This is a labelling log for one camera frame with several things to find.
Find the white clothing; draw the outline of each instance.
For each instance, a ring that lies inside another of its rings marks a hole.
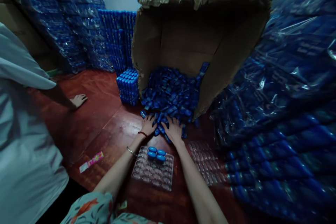
[[[0,222],[34,224],[64,190],[62,155],[23,87],[51,89],[23,43],[0,23]]]

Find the small pink packet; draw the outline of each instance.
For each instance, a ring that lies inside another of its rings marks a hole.
[[[80,166],[79,172],[82,173],[84,172],[87,168],[89,168],[91,165],[97,163],[100,159],[104,157],[103,152],[97,153],[94,158],[92,158],[90,161],[87,161],[83,165]]]

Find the red wooden floor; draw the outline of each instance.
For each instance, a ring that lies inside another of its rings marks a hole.
[[[82,93],[88,96],[86,103],[75,112],[49,100],[37,90],[30,89],[55,144],[63,154],[64,166],[70,177],[90,191],[141,129],[141,105],[122,105],[115,79],[115,74],[98,70],[85,70],[77,75],[54,78],[69,98]],[[214,130],[209,116],[201,116],[200,121],[200,129],[195,129],[193,125],[187,126],[187,141],[213,140]],[[174,155],[172,192],[131,178],[131,167],[116,202],[127,200],[127,209],[124,211],[156,222],[197,223],[175,148],[160,135],[143,144],[147,143]],[[100,151],[104,158],[80,174],[79,167]],[[230,224],[246,222],[227,187],[218,184],[210,189]]]

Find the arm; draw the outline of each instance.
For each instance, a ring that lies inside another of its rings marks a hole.
[[[40,89],[40,92],[58,104],[72,110],[79,108],[88,99],[85,94],[76,95],[73,99],[69,99],[58,84],[51,89]]]
[[[177,153],[181,159],[182,169],[188,191],[194,205],[198,223],[227,223],[222,210],[220,209],[215,197],[206,185],[203,177],[196,168],[191,159],[188,150],[181,138],[182,125],[179,126],[179,121],[173,118],[169,120],[169,129],[162,123],[164,130],[176,147]]]
[[[156,129],[156,124],[153,126],[154,117],[149,119],[146,117],[142,122],[141,131],[150,135]],[[143,134],[137,134],[129,146],[129,149],[136,153],[140,147],[141,142],[145,139]],[[107,192],[111,193],[113,198],[117,197],[121,185],[123,184],[125,177],[130,169],[134,155],[128,150],[125,150],[123,155],[118,159],[118,161],[112,166],[110,170],[105,174],[105,176],[98,183],[93,191],[101,192],[105,194]]]

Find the pile of blue bottles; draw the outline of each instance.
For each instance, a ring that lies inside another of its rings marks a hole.
[[[20,0],[48,43],[64,57],[64,68],[78,73],[87,66],[77,38],[62,15],[58,0]]]
[[[139,101],[138,72],[135,69],[127,69],[117,77],[117,85],[121,102],[135,106]]]
[[[131,46],[136,12],[99,10],[105,28],[108,48],[112,55],[114,70],[119,76],[126,69],[132,69]]]
[[[113,72],[104,30],[98,9],[104,9],[104,0],[59,0],[61,11],[71,31],[78,37],[78,52],[86,55],[94,68]]]
[[[237,198],[320,222],[336,204],[335,0],[274,0],[273,8],[211,117]]]
[[[150,73],[148,87],[142,91],[142,105],[145,110],[154,111],[157,130],[154,135],[160,132],[168,142],[165,130],[161,126],[164,122],[169,127],[167,116],[177,118],[180,123],[184,123],[182,137],[186,138],[185,123],[190,123],[193,119],[194,110],[198,105],[200,85],[203,76],[209,66],[209,62],[204,62],[196,77],[188,78],[180,73],[176,68],[157,67]],[[200,127],[198,119],[194,124]]]

